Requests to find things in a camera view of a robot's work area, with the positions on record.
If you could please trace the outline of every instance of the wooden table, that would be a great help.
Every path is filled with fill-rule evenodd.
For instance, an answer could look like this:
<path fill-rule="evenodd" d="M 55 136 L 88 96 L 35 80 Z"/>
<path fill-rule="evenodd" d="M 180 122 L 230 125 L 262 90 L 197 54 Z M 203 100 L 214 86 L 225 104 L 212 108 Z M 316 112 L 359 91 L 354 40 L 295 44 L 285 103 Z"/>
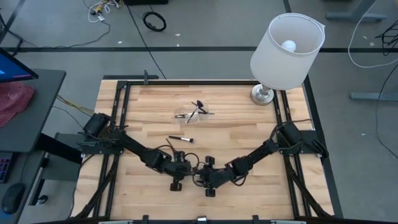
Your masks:
<path fill-rule="evenodd" d="M 116 84 L 117 80 L 102 81 L 97 113 L 111 114 Z M 147 147 L 166 144 L 168 135 L 194 138 L 194 144 L 171 142 L 177 150 L 198 154 L 201 161 L 205 156 L 213 156 L 215 166 L 223 167 L 259 147 L 276 125 L 274 106 L 253 104 L 249 97 L 251 88 L 250 85 L 133 86 L 127 109 L 127 134 Z M 287 96 L 292 119 L 309 118 L 302 88 L 289 90 Z M 120 100 L 117 120 L 123 97 Z M 196 100 L 203 100 L 215 115 L 202 123 L 175 124 L 175 109 Z M 312 128 L 310 121 L 297 126 L 302 130 Z M 302 154 L 300 158 L 307 188 L 327 212 L 333 213 L 320 159 L 315 154 Z M 94 156 L 81 168 L 72 216 L 82 210 L 97 189 L 102 160 L 102 155 Z M 293 218 L 283 156 L 279 153 L 258 162 L 242 187 L 227 183 L 216 190 L 215 198 L 205 197 L 205 189 L 195 186 L 188 177 L 182 181 L 181 192 L 171 192 L 171 181 L 170 176 L 154 172 L 136 155 L 125 151 L 119 162 L 111 219 L 141 220 L 143 215 L 149 215 L 151 220 L 193 220 L 201 215 L 221 220 L 250 220 L 253 215 L 259 215 L 260 219 Z M 300 214 L 304 214 L 297 188 L 296 194 Z M 100 214 L 104 211 L 104 201 Z"/>

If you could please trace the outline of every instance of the lamp base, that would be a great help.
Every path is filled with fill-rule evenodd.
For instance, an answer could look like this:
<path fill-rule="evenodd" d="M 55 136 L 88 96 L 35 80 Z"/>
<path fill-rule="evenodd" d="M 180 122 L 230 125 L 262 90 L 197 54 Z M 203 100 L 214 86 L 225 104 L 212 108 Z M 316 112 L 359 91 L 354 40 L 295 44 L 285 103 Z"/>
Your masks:
<path fill-rule="evenodd" d="M 251 90 L 250 99 L 259 106 L 265 106 L 274 99 L 274 91 L 264 85 L 258 84 Z"/>

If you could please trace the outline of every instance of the computer mouse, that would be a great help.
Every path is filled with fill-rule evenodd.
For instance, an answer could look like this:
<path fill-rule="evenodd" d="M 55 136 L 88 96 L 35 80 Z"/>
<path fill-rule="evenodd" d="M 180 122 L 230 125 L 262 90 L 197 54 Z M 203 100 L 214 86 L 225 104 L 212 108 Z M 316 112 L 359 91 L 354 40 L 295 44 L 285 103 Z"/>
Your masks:
<path fill-rule="evenodd" d="M 7 189 L 1 201 L 1 209 L 5 214 L 11 215 L 17 212 L 24 191 L 25 185 L 23 183 L 13 184 Z"/>

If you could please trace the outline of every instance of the monitor screen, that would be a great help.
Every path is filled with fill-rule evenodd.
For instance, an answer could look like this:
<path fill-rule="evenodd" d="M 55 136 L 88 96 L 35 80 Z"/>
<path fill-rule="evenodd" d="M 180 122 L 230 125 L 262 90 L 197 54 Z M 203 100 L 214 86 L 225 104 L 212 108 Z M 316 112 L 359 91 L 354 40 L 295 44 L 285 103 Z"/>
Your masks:
<path fill-rule="evenodd" d="M 0 49 L 0 83 L 38 78 L 32 70 Z"/>

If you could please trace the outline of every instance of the red cloth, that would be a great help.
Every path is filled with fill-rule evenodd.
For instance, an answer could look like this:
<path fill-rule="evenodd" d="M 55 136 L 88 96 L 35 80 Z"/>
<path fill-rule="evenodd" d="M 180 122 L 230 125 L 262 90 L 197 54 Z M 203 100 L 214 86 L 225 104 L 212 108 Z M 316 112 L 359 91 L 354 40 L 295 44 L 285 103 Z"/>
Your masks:
<path fill-rule="evenodd" d="M 25 110 L 34 92 L 32 86 L 21 82 L 0 83 L 0 128 Z"/>

